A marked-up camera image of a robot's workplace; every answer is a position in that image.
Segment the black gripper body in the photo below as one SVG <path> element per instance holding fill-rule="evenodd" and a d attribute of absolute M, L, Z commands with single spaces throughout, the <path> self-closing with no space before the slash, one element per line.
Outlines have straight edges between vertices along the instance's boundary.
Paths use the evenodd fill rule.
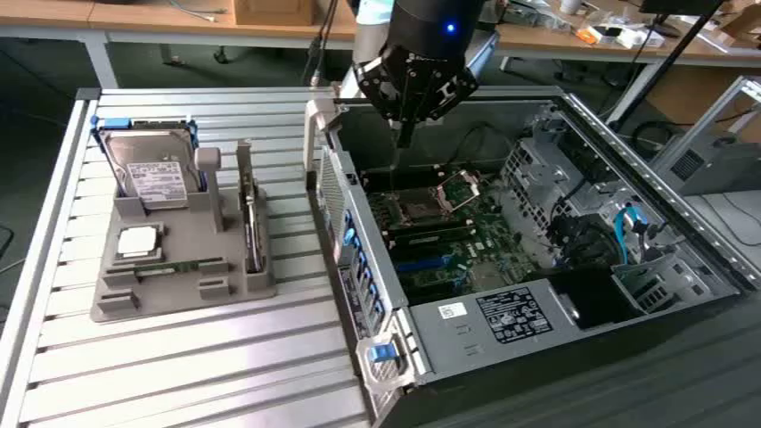
<path fill-rule="evenodd" d="M 398 1 L 380 57 L 403 95 L 403 115 L 411 114 L 411 96 L 423 90 L 439 70 L 451 76 L 468 67 L 466 52 L 481 12 L 477 0 Z"/>

